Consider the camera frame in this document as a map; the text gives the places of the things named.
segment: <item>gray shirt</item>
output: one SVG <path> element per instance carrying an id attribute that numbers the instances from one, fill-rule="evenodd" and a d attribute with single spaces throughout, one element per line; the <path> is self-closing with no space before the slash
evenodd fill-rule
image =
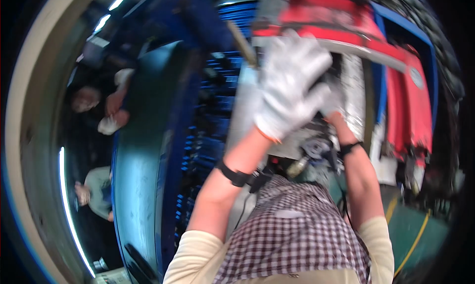
<path id="1" fill-rule="evenodd" d="M 91 189 L 89 207 L 98 216 L 107 219 L 111 211 L 111 202 L 104 200 L 103 189 L 111 185 L 109 174 L 111 167 L 95 168 L 89 171 L 85 184 Z"/>

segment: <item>sticker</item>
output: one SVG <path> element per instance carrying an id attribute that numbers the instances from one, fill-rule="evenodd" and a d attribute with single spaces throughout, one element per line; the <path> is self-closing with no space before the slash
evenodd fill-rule
<path id="1" fill-rule="evenodd" d="M 417 86 L 417 88 L 422 89 L 423 82 L 422 82 L 422 76 L 420 75 L 419 71 L 411 67 L 410 74 L 411 74 L 411 79 L 414 82 L 414 84 Z"/>

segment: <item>glove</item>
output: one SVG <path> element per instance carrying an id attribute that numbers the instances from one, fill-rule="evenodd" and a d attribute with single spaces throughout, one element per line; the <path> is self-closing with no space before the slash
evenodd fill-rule
<path id="1" fill-rule="evenodd" d="M 324 74 L 323 81 L 330 88 L 330 94 L 320 109 L 320 113 L 322 113 L 325 118 L 328 118 L 334 112 L 338 112 L 345 116 L 345 109 L 343 107 L 343 92 L 341 90 L 340 81 L 338 81 L 335 76 L 332 76 L 328 73 Z"/>
<path id="2" fill-rule="evenodd" d="M 311 36 L 288 30 L 265 50 L 261 76 L 262 103 L 254 116 L 257 128 L 274 141 L 312 120 L 326 97 L 328 85 L 309 88 L 332 64 L 332 56 Z"/>

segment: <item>forearm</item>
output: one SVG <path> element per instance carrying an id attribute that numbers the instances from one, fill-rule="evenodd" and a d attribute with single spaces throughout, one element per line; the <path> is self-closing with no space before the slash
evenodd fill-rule
<path id="1" fill-rule="evenodd" d="M 356 143 L 354 136 L 341 115 L 331 118 L 340 145 Z M 376 172 L 363 147 L 354 146 L 351 153 L 344 156 L 345 176 L 348 187 L 352 223 L 355 229 L 374 216 L 384 215 L 380 186 Z"/>
<path id="2" fill-rule="evenodd" d="M 224 156 L 223 162 L 233 171 L 251 174 L 271 145 L 272 142 L 253 127 Z M 240 191 L 241 188 L 233 186 L 219 169 L 213 169 L 196 198 L 187 230 L 206 231 L 224 241 L 229 212 Z"/>

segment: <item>checkered shirt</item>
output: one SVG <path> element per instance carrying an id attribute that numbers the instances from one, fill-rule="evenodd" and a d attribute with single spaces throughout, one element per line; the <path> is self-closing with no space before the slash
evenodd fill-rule
<path id="1" fill-rule="evenodd" d="M 366 246 L 318 184 L 274 176 L 229 240 L 213 283 L 335 269 L 353 269 L 361 284 L 371 282 Z"/>

